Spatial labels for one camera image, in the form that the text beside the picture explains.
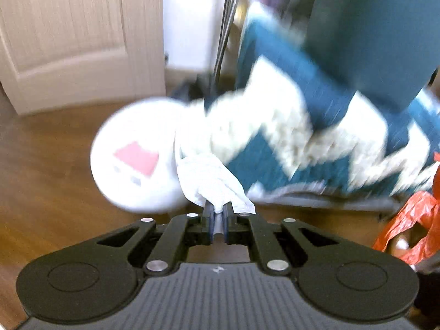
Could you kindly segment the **teal plastic trash bin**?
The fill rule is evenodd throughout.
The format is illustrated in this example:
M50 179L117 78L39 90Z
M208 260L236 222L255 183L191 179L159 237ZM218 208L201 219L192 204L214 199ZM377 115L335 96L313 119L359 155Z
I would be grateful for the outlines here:
M305 46L344 85L406 109L439 66L439 0L315 0Z

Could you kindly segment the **teal white chevron rug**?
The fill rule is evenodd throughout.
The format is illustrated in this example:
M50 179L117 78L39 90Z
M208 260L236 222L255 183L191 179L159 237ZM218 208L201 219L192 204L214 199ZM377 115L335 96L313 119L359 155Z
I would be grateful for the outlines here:
M293 192L406 197L439 167L439 117L401 112L326 75L258 0L247 10L236 89L205 113L211 151L253 200Z

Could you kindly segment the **orange plastic bag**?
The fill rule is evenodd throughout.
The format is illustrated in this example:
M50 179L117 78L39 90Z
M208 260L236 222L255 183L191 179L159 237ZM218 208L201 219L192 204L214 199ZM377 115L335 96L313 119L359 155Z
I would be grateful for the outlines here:
M423 229L413 246L397 249L395 256L410 266L426 261L439 252L439 172L435 173L431 191L417 191L381 231L373 249L385 252L391 242L397 243Z

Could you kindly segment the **beige wooden door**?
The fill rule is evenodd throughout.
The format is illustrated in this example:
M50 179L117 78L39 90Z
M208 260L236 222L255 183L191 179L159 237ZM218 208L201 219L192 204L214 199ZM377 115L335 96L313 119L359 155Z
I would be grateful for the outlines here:
M163 95L163 0L1 0L1 84L20 115Z

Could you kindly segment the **black folding cart frame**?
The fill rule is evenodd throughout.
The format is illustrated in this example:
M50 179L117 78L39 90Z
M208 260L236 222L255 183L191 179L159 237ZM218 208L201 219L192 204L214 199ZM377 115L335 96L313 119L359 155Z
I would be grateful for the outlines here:
M194 81L182 82L180 86L172 90L171 98L189 103L200 98L203 98L205 101L214 101L219 96L221 67L238 3L239 0L224 0L219 45L213 72L211 74L205 73L196 75Z

